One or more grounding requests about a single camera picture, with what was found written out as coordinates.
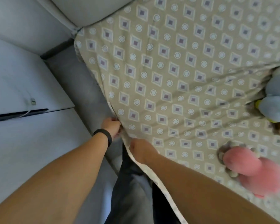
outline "fitted sheet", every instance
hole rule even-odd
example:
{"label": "fitted sheet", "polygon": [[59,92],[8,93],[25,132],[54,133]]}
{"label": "fitted sheet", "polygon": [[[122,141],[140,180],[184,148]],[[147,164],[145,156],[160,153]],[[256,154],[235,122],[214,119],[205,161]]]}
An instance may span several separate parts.
{"label": "fitted sheet", "polygon": [[[83,28],[75,47],[121,121],[126,147],[147,139],[280,221],[280,194],[256,198],[217,158],[238,141],[280,164],[280,135],[247,105],[264,96],[280,65],[280,0],[135,0]],[[137,164],[187,223],[156,174]]]}

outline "patterned bed sheet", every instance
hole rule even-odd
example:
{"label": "patterned bed sheet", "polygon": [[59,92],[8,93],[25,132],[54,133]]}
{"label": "patterned bed sheet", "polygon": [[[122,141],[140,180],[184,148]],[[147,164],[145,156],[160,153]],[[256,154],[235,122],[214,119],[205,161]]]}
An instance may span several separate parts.
{"label": "patterned bed sheet", "polygon": [[[217,159],[233,140],[280,164],[280,135],[247,105],[264,96],[269,69],[280,65],[280,0],[135,0],[80,30],[75,48],[127,147],[147,139],[280,221],[280,194],[254,197]],[[137,164],[187,223],[155,173]]]}

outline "person's right hand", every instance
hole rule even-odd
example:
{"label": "person's right hand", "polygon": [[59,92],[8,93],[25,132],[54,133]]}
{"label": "person's right hand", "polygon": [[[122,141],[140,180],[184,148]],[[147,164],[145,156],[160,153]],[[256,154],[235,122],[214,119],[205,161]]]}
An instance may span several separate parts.
{"label": "person's right hand", "polygon": [[158,155],[157,150],[145,139],[132,139],[130,151],[135,160],[145,165],[148,165],[149,161],[153,159],[155,155]]}

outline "plush toy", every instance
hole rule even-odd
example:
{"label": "plush toy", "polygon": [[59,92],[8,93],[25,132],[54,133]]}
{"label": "plush toy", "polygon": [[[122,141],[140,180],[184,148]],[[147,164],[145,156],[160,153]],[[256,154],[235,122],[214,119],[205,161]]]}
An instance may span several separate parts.
{"label": "plush toy", "polygon": [[272,74],[265,87],[266,97],[255,102],[255,107],[271,122],[280,122],[280,67]]}
{"label": "plush toy", "polygon": [[231,177],[238,177],[242,186],[258,198],[280,192],[278,164],[260,157],[255,148],[241,147],[234,142],[231,146],[225,153],[219,153]]}

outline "forearm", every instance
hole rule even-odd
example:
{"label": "forearm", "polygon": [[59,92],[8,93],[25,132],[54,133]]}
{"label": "forearm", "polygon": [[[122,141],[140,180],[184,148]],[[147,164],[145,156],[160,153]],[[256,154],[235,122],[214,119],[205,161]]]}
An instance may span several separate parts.
{"label": "forearm", "polygon": [[0,223],[73,223],[107,147],[107,137],[97,133],[52,161],[0,204]]}
{"label": "forearm", "polygon": [[230,189],[159,154],[151,156],[147,165],[189,223],[279,223]]}

